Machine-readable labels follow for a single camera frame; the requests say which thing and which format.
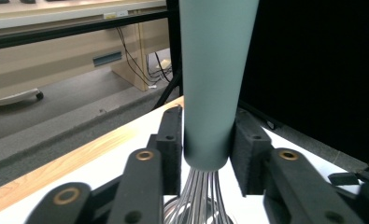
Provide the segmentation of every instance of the black panel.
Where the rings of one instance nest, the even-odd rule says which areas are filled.
[[[369,0],[261,0],[240,99],[369,161]]]

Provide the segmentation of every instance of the black cable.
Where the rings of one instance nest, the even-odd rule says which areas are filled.
[[[150,77],[159,77],[160,76],[159,73],[162,72],[161,70],[158,70],[158,71],[155,71],[155,72],[150,72],[150,70],[149,70],[149,56],[148,55],[146,55],[146,64],[147,64],[147,72],[149,73]],[[172,72],[172,64],[169,67],[165,68],[163,71],[164,71],[165,74],[170,74]]]
[[[126,48],[126,42],[125,42],[125,37],[123,36],[123,32],[121,30],[120,27],[116,27],[117,31],[118,31],[118,34],[121,38],[121,42],[122,42],[122,45],[123,45],[123,48],[125,49],[125,55],[126,55],[126,62],[128,63],[129,67],[131,68],[131,70],[138,76],[140,77],[140,79],[146,84],[146,85],[149,85],[148,82],[151,82],[151,85],[155,85],[157,82],[159,82],[161,79],[158,78],[157,80],[149,80],[147,78],[147,76],[144,74],[143,70],[141,70],[140,66],[137,64],[137,62],[135,61],[135,59],[132,57],[131,53],[129,52],[129,50]],[[137,68],[140,70],[140,72],[143,74],[143,77],[148,81],[144,80],[144,78],[142,78],[135,70],[134,68],[131,66],[131,64],[129,63],[129,58],[128,58],[128,55],[129,57],[132,59],[132,61],[135,63],[135,65],[137,66]]]
[[[166,79],[166,81],[170,82],[170,80],[167,78],[166,74],[164,73],[164,70],[163,70],[163,68],[161,66],[161,61],[159,60],[159,56],[158,56],[157,52],[155,52],[155,57],[157,58],[158,65],[161,68],[161,71],[162,71],[162,74],[163,74],[164,78]]]
[[[178,86],[182,78],[182,70],[178,69],[176,71],[176,74],[173,76],[172,81],[169,82],[169,85],[167,85],[166,89],[163,91],[161,97],[159,98],[158,102],[155,104],[155,106],[152,108],[152,110],[164,105],[167,98],[169,97],[170,93],[172,93],[173,89]]]

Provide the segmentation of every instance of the desk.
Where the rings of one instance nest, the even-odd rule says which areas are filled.
[[[23,223],[46,193],[64,183],[83,182],[96,189],[121,175],[129,154],[147,145],[149,135],[158,132],[164,110],[175,105],[183,105],[183,98],[180,97],[1,187],[0,223],[12,223],[12,220]],[[276,134],[266,132],[272,138],[274,147],[288,147],[302,152],[326,180],[331,173],[344,172]],[[189,167],[183,164],[182,185],[188,172]],[[268,223],[263,210],[263,196],[242,198],[229,162],[220,170],[220,186],[228,213],[234,216],[237,223],[248,223],[249,220]],[[357,187],[349,190],[356,192]]]
[[[0,5],[0,35],[100,21],[105,13],[123,10],[135,15],[164,6],[164,0],[39,1],[32,5],[15,0]],[[142,71],[147,71],[147,54],[169,48],[167,19],[127,25],[122,32]],[[0,99],[90,72],[95,69],[93,58],[116,51],[122,59],[104,66],[113,66],[114,72],[146,91],[148,84],[126,63],[117,30],[107,29],[0,49]]]
[[[164,0],[70,0],[47,2],[36,0],[36,4],[24,4],[10,0],[0,5],[0,29],[52,21],[65,21],[123,10],[138,10],[164,7]]]

